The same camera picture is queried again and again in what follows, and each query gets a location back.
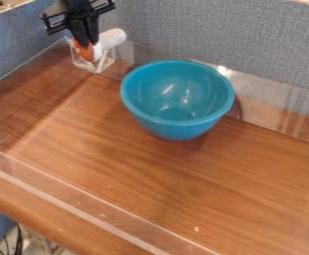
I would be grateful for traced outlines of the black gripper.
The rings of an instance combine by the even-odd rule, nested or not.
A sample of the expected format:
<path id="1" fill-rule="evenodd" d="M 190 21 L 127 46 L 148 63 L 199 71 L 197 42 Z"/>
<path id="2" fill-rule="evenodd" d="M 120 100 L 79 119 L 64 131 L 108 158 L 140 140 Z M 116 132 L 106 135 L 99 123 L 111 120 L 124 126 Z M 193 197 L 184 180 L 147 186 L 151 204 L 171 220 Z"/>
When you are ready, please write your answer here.
<path id="1" fill-rule="evenodd" d="M 115 8 L 114 0 L 55 0 L 40 19 L 49 35 L 69 29 L 79 44 L 87 48 L 90 40 L 94 45 L 99 42 L 100 16 Z"/>

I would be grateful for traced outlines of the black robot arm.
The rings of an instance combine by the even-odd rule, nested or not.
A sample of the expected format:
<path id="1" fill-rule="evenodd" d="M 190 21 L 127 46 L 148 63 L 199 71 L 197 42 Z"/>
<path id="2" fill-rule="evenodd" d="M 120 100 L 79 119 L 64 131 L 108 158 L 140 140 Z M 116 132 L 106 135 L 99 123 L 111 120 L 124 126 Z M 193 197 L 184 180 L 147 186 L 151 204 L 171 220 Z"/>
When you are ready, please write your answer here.
<path id="1" fill-rule="evenodd" d="M 116 9 L 114 0 L 55 0 L 40 19 L 49 35 L 69 30 L 79 45 L 87 48 L 99 42 L 99 18 Z"/>

